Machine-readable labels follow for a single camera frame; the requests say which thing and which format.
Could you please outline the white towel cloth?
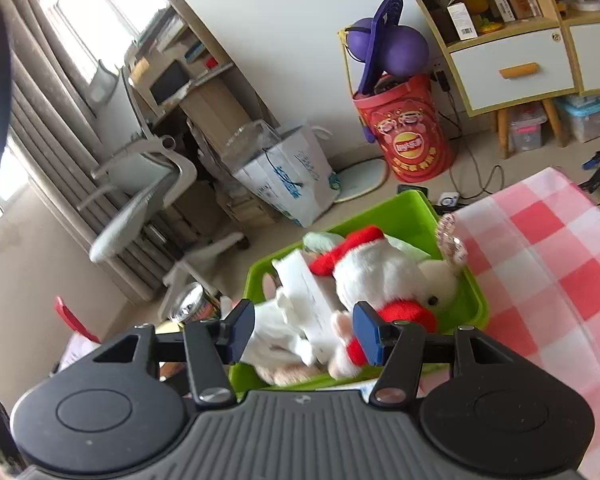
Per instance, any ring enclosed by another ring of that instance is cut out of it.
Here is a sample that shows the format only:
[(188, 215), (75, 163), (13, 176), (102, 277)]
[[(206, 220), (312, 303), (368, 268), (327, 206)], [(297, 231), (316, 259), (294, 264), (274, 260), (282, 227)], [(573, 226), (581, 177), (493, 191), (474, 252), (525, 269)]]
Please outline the white towel cloth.
[(315, 363), (312, 344), (288, 320), (292, 310), (294, 306), (281, 288), (272, 299), (254, 307), (254, 327), (242, 352), (243, 363), (266, 368)]

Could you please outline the santa claus plush toy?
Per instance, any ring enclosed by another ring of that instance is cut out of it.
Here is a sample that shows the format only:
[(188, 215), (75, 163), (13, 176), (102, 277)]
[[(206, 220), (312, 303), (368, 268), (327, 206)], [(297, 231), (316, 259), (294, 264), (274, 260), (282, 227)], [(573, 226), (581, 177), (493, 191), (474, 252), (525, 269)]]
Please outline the santa claus plush toy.
[(335, 280), (337, 297), (346, 308), (332, 317), (341, 344), (328, 364), (331, 378), (354, 377), (368, 364), (353, 329), (359, 302), (367, 302), (386, 322), (416, 323), (429, 333), (438, 329), (437, 310), (424, 306), (426, 282), (419, 263), (392, 247), (377, 226), (349, 234), (310, 263), (314, 275)]

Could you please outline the white foam sponge block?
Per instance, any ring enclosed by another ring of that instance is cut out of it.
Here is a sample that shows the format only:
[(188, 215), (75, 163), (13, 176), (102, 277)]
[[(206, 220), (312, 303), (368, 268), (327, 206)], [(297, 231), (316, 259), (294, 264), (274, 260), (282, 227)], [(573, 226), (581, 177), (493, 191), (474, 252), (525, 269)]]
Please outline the white foam sponge block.
[(312, 347), (313, 359), (326, 365), (340, 338), (332, 315), (343, 309), (332, 278), (321, 278), (310, 270), (313, 258), (295, 249), (284, 258), (274, 260), (274, 270), (282, 284), (283, 294), (290, 301), (285, 308), (287, 322), (301, 330)]

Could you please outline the black yellow drink can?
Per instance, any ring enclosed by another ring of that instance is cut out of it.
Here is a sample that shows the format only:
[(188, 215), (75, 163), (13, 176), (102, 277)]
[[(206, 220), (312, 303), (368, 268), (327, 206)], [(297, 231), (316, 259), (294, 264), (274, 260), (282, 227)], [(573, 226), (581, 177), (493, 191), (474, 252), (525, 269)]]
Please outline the black yellow drink can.
[(178, 324), (221, 318), (220, 302), (204, 286), (191, 282), (176, 297), (169, 311), (169, 320)]

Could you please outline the white bunny plush toy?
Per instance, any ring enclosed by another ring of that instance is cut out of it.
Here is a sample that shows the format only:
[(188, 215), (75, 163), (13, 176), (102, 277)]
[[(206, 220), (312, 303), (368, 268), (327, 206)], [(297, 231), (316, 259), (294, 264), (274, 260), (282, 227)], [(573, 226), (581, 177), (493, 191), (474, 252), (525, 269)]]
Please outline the white bunny plush toy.
[(468, 252), (455, 230), (455, 214), (442, 216), (436, 229), (441, 259), (422, 260), (418, 265), (426, 282), (424, 306), (430, 310), (442, 310), (452, 304), (457, 296), (460, 274), (466, 268)]

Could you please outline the green plastic storage bin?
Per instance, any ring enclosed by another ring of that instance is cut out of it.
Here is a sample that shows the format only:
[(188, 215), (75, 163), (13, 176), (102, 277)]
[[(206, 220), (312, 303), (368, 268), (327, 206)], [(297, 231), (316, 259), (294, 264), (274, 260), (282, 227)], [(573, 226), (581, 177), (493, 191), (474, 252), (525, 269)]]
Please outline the green plastic storage bin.
[(244, 295), (257, 309), (238, 393), (316, 390), (365, 382), (379, 370), (361, 348), (353, 309), (367, 302), (384, 320), (446, 335), (486, 327), (489, 309), (467, 269), (456, 220), (407, 191), (253, 263)]

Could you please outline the red white checkered tablecloth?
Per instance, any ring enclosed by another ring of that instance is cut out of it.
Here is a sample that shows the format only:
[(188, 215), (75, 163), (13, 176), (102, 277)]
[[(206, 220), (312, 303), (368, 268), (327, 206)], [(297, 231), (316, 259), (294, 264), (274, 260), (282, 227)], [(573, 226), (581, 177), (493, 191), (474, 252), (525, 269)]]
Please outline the red white checkered tablecloth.
[(547, 168), (455, 219), (489, 305), (488, 334), (590, 404), (595, 431), (580, 471), (600, 479), (600, 208)]

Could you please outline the grey white office chair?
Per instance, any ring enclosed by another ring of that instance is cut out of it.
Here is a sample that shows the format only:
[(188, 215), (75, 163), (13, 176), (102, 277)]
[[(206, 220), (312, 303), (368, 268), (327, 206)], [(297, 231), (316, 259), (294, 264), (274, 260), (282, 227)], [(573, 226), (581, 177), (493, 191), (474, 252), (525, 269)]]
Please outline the grey white office chair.
[(82, 211), (114, 191), (129, 196), (91, 244), (91, 262), (101, 263), (120, 256), (137, 242), (149, 221), (196, 182), (198, 171), (176, 151), (172, 136), (150, 132), (126, 68), (113, 75), (99, 65), (88, 91), (96, 106), (96, 133), (107, 158), (91, 172), (100, 185), (76, 209)]

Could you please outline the white blue paper bag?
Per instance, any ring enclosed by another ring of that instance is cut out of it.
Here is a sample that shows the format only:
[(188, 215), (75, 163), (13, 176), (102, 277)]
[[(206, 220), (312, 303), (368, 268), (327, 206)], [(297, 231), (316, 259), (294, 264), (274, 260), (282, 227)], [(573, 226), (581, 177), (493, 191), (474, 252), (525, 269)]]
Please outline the white blue paper bag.
[(307, 228), (329, 210), (341, 191), (320, 144), (329, 138), (321, 127), (302, 124), (280, 131), (257, 120), (228, 139), (221, 159), (248, 191)]

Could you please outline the red snack bucket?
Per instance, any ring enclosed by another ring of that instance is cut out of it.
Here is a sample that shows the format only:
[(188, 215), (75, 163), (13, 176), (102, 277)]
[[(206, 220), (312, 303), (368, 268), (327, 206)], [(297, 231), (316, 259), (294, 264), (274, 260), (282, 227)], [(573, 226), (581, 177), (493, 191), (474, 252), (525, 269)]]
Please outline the red snack bucket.
[(353, 102), (389, 168), (403, 183), (443, 174), (455, 155), (439, 124), (429, 76), (418, 74), (404, 82), (385, 76), (380, 81), (390, 87), (368, 96), (356, 92)]

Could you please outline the beige window curtain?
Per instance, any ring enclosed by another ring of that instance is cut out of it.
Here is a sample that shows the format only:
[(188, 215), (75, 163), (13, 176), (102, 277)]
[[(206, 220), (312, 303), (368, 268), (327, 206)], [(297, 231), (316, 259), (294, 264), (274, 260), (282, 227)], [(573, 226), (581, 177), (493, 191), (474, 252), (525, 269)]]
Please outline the beige window curtain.
[(52, 214), (90, 250), (126, 199), (119, 191), (87, 198), (105, 151), (85, 99), (86, 81), (38, 0), (0, 0), (0, 9), (12, 47), (9, 134)]

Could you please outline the wooden desk shelf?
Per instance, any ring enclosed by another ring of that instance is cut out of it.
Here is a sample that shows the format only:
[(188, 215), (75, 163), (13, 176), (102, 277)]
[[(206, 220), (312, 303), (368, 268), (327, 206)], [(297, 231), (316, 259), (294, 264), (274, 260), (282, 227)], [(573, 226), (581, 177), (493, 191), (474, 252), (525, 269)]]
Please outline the wooden desk shelf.
[(163, 6), (128, 47), (124, 67), (152, 130), (187, 117), (222, 153), (243, 125), (279, 122), (234, 60), (185, 0)]

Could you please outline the clear plastic storage box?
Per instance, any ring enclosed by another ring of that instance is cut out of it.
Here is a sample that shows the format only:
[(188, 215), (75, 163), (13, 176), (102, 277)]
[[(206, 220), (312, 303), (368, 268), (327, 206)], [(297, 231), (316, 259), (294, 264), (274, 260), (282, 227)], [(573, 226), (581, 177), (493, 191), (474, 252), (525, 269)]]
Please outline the clear plastic storage box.
[(600, 138), (600, 96), (561, 96), (555, 104), (560, 119), (577, 141)]

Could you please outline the purple bouncing ball toy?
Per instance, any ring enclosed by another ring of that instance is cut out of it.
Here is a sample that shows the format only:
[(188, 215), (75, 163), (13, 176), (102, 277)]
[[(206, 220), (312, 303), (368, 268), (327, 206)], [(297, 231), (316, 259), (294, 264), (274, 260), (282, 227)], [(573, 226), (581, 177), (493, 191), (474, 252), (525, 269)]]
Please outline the purple bouncing ball toy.
[(356, 90), (363, 96), (372, 94), (385, 74), (409, 80), (428, 65), (428, 42), (417, 29), (400, 24), (402, 10), (403, 0), (382, 0), (371, 18), (344, 29), (346, 50), (364, 65)]

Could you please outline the white wooden drawer cabinet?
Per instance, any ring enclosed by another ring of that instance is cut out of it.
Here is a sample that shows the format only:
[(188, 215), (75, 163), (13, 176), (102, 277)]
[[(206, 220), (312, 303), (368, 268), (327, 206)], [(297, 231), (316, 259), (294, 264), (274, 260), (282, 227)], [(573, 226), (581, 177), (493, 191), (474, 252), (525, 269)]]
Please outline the white wooden drawer cabinet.
[(521, 104), (543, 105), (556, 142), (565, 146), (554, 103), (558, 96), (600, 94), (600, 6), (536, 0), (540, 14), (475, 38), (446, 40), (429, 9), (415, 0), (451, 71), (468, 116), (492, 115), (500, 154), (509, 154), (508, 114)]

